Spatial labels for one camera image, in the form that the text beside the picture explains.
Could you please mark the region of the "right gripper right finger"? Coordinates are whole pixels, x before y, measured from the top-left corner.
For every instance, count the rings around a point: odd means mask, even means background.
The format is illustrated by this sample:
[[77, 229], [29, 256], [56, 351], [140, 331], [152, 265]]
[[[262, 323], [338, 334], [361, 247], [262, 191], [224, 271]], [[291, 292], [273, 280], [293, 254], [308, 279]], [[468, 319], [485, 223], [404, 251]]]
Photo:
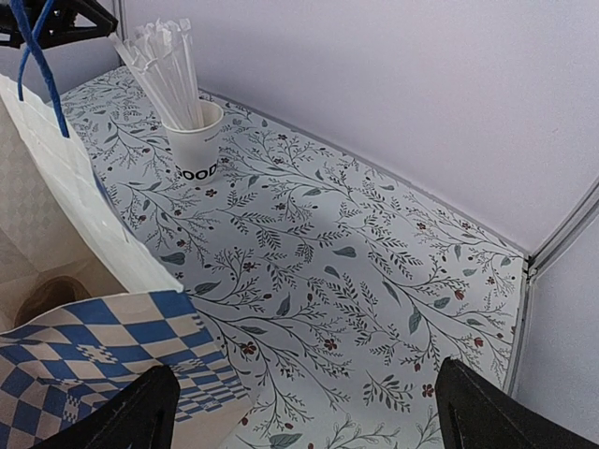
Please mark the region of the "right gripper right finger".
[[590, 448], [598, 445], [518, 404], [459, 360], [434, 385], [445, 448]]

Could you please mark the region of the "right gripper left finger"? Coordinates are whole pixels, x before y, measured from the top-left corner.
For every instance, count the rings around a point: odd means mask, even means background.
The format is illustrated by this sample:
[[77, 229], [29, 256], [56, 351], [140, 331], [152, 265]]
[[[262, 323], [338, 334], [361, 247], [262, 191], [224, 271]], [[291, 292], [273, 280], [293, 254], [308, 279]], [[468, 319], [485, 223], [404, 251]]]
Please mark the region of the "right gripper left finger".
[[169, 448], [180, 386], [154, 366], [89, 416], [36, 445], [42, 449]]

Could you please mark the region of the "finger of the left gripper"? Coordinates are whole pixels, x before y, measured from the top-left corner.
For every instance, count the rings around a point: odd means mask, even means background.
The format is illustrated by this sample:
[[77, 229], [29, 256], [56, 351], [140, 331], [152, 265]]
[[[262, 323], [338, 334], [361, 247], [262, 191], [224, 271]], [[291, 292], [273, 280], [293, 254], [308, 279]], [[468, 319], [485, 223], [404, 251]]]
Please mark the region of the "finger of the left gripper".
[[1, 46], [42, 49], [114, 33], [118, 20], [98, 1], [2, 1]]

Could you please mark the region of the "checkered paper takeout bag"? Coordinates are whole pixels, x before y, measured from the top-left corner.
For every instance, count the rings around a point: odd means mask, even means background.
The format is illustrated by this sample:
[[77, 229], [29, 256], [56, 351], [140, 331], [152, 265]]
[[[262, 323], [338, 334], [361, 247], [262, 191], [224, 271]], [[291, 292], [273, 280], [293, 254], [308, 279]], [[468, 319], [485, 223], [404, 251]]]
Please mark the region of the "checkered paper takeout bag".
[[[43, 102], [1, 79], [1, 444], [36, 445], [98, 410], [154, 366], [180, 386], [169, 448], [216, 448], [252, 403], [183, 286], [117, 216], [35, 41]], [[90, 297], [15, 327], [44, 282]]]

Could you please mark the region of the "brown cardboard cup carrier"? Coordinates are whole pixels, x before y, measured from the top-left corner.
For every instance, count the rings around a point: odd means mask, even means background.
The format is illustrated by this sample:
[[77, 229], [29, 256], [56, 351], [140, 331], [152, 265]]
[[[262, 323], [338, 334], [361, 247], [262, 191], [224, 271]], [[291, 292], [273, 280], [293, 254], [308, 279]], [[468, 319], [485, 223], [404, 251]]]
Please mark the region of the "brown cardboard cup carrier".
[[91, 295], [84, 285], [69, 276], [60, 276], [41, 284], [20, 306], [14, 326], [22, 326], [37, 316]]

